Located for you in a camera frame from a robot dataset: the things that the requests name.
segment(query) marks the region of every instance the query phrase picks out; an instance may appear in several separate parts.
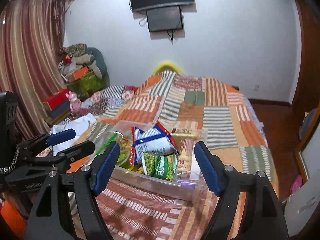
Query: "metal screw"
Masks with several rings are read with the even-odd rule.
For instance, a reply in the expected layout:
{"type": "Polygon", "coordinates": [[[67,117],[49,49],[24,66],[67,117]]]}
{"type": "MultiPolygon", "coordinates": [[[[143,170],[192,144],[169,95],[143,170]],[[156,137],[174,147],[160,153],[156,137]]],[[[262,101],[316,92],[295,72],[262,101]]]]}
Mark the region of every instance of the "metal screw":
{"type": "Polygon", "coordinates": [[[90,169],[90,166],[89,165],[83,165],[81,167],[81,171],[88,171],[90,169]]]}
{"type": "Polygon", "coordinates": [[[226,171],[233,171],[233,167],[231,166],[231,165],[226,165],[226,166],[224,166],[224,169],[226,170],[226,171]]]}
{"type": "Polygon", "coordinates": [[[266,176],[266,174],[263,171],[258,171],[258,175],[262,178],[266,176]]]}
{"type": "Polygon", "coordinates": [[[50,171],[49,172],[49,176],[50,177],[54,177],[54,176],[56,176],[57,175],[57,172],[56,171],[50,171]]]}

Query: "blue gripper pad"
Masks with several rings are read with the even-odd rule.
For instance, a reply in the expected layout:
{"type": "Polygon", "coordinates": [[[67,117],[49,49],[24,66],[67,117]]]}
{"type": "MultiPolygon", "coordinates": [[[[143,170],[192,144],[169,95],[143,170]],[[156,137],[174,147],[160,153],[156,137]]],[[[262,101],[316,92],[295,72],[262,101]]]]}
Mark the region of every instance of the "blue gripper pad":
{"type": "Polygon", "coordinates": [[[59,143],[63,143],[68,140],[71,140],[74,137],[76,137],[76,131],[73,129],[68,129],[68,130],[50,135],[50,137],[47,139],[47,145],[55,146],[59,143]]]}
{"type": "Polygon", "coordinates": [[[222,183],[220,181],[224,179],[223,174],[221,174],[224,165],[220,158],[212,155],[203,142],[196,143],[195,157],[209,190],[220,197],[224,190],[224,181],[222,183]]]}
{"type": "Polygon", "coordinates": [[[97,155],[91,163],[90,189],[96,197],[106,189],[120,154],[120,145],[112,141],[103,154],[97,155]]]}

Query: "pink slipper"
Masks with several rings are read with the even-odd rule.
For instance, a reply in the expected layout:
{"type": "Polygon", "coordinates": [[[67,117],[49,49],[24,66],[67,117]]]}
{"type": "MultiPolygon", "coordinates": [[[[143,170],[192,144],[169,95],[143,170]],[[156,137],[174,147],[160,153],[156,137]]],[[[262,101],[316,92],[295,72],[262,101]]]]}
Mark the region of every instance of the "pink slipper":
{"type": "Polygon", "coordinates": [[[297,192],[297,190],[301,188],[301,186],[302,186],[302,177],[301,175],[298,175],[294,180],[294,183],[291,185],[290,193],[292,194],[297,192]]]}

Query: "curtain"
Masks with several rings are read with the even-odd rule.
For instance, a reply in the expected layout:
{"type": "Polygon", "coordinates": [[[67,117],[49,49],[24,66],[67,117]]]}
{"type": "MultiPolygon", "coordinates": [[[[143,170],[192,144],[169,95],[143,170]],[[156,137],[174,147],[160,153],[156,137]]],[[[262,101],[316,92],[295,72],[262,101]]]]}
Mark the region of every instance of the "curtain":
{"type": "Polygon", "coordinates": [[[14,0],[0,15],[0,91],[19,96],[24,139],[47,133],[42,102],[65,87],[58,70],[65,0],[14,0]]]}

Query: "wooden floor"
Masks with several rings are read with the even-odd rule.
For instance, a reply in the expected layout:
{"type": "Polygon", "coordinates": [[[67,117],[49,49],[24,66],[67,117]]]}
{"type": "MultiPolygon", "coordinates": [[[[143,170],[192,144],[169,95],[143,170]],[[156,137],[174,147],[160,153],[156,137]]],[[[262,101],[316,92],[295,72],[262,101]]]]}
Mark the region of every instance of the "wooden floor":
{"type": "Polygon", "coordinates": [[[264,131],[279,179],[279,199],[290,195],[290,187],[299,175],[294,149],[299,143],[299,121],[287,106],[252,105],[264,131]]]}

